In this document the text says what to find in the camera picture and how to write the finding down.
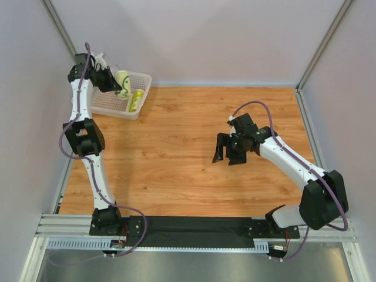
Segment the dark green patterned towel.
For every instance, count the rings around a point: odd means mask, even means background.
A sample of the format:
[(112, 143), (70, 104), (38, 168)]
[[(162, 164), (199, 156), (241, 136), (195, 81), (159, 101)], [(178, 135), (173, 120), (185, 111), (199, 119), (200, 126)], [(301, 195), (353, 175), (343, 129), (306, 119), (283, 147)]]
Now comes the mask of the dark green patterned towel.
[(119, 70), (114, 74), (115, 81), (121, 86), (121, 90), (116, 90), (115, 95), (119, 99), (126, 100), (131, 94), (131, 81), (128, 71)]

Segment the yellow-green crocodile towel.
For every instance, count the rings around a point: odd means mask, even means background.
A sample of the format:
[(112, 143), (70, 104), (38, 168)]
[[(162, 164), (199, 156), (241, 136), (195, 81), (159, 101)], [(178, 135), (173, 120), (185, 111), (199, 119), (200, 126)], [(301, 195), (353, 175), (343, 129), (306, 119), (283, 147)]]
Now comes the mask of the yellow-green crocodile towel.
[(134, 112), (138, 111), (138, 109), (140, 108), (140, 103), (143, 99), (144, 94), (145, 94), (145, 92), (142, 89), (137, 89), (134, 92), (132, 99), (130, 101), (130, 106), (129, 106), (129, 112), (130, 113), (134, 113)]

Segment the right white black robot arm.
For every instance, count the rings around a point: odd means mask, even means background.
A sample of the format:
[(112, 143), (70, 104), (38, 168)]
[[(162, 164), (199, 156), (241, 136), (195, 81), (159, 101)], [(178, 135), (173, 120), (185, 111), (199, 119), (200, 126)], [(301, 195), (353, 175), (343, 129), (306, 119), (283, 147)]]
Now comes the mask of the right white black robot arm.
[(255, 152), (275, 164), (302, 191), (299, 204), (283, 205), (266, 214), (277, 227), (306, 225), (319, 230), (324, 226), (331, 227), (338, 217), (346, 219), (348, 201), (343, 176), (336, 170), (327, 172), (310, 163), (279, 136), (267, 134), (264, 140), (257, 140), (219, 133), (213, 162), (228, 158), (229, 165), (243, 164), (247, 161), (247, 152)]

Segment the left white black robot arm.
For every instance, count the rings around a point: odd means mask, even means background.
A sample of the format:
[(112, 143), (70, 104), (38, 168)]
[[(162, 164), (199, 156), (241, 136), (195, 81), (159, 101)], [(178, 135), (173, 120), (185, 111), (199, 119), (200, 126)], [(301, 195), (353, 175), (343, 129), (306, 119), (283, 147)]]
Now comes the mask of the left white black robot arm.
[(120, 90), (110, 68), (96, 70), (75, 65), (68, 75), (73, 90), (73, 108), (70, 122), (63, 124), (63, 134), (67, 138), (74, 155), (80, 159), (88, 172), (93, 191), (94, 211), (89, 234), (93, 236), (114, 236), (121, 229), (121, 214), (109, 188), (104, 168), (103, 151), (105, 139), (91, 114), (94, 88), (102, 92)]

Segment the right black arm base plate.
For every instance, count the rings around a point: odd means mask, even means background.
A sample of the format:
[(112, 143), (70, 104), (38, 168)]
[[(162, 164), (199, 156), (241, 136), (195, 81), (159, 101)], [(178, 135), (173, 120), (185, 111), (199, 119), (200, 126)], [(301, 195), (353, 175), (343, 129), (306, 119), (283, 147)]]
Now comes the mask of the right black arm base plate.
[(278, 227), (267, 220), (251, 219), (246, 224), (246, 231), (252, 239), (299, 239), (300, 232), (297, 226), (287, 228)]

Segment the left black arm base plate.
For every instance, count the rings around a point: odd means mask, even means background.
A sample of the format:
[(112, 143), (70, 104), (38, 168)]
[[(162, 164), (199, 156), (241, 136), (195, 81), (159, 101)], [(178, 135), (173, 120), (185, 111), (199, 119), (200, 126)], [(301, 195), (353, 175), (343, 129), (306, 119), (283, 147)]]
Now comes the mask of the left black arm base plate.
[(118, 223), (99, 224), (91, 223), (91, 236), (130, 236), (140, 237), (145, 229), (142, 216), (122, 217)]

